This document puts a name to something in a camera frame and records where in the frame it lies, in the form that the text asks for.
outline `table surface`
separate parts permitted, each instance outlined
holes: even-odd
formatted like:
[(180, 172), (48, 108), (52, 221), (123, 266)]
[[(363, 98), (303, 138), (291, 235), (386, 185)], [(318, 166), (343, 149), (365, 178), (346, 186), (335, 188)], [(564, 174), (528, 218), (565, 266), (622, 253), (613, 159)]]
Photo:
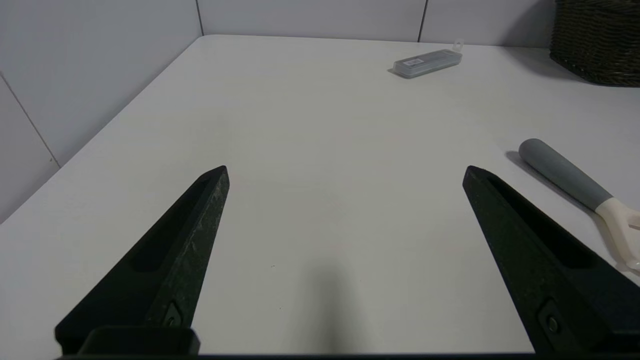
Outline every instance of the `table surface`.
[[(542, 49), (199, 38), (0, 226), (0, 352), (60, 354), (54, 326), (203, 172), (230, 192), (193, 328), (201, 352), (530, 352), (462, 190), (501, 176), (616, 264), (602, 221), (528, 173), (538, 137), (640, 208), (640, 89)], [(618, 268), (636, 283), (640, 277)]]

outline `white wall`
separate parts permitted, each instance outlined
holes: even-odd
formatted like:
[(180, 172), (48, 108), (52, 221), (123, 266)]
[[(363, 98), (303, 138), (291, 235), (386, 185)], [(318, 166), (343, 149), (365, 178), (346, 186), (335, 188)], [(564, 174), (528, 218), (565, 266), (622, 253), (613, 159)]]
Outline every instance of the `white wall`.
[(0, 224), (58, 170), (0, 77)]
[(199, 0), (208, 34), (417, 41), (425, 0)]
[(61, 165), (200, 35), (195, 0), (0, 0), (0, 70)]
[(548, 47), (553, 0), (429, 0), (421, 42)]

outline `gray plastic case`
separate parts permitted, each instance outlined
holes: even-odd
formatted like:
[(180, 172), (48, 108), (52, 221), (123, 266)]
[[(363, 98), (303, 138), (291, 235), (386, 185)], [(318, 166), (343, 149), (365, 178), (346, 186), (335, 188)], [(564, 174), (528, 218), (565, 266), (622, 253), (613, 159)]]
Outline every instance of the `gray plastic case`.
[(404, 78), (410, 79), (446, 67), (455, 66), (459, 64), (461, 60), (461, 53), (444, 49), (398, 60), (394, 63), (392, 71)]

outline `gray rubber grip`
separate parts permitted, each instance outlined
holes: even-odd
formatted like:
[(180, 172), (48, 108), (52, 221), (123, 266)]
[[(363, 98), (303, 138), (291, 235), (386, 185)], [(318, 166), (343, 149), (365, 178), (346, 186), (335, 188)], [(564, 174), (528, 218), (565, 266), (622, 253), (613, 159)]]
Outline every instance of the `gray rubber grip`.
[(528, 139), (520, 145), (520, 157), (560, 189), (595, 209), (613, 196), (571, 161), (539, 139)]

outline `wicker basket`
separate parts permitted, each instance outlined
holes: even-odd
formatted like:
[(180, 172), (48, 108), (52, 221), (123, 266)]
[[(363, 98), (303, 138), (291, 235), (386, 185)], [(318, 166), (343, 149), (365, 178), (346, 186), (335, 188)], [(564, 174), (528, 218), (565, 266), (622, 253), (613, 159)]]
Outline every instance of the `wicker basket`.
[(556, 0), (550, 50), (587, 81), (640, 86), (640, 0)]

